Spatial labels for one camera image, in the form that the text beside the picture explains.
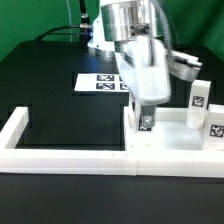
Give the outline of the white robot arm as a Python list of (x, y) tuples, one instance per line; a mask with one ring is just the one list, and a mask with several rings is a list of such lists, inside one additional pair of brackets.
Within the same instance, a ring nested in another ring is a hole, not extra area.
[(156, 107), (171, 96), (171, 35), (158, 0), (99, 0), (88, 47), (96, 54), (116, 59), (130, 92), (134, 124), (152, 128)]

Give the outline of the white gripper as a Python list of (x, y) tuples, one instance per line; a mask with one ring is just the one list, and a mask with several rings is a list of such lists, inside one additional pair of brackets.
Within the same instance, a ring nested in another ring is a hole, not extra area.
[(128, 42), (122, 53), (115, 53), (121, 79), (141, 107), (144, 128), (155, 125), (156, 106), (171, 97), (166, 50), (160, 40), (138, 36)]

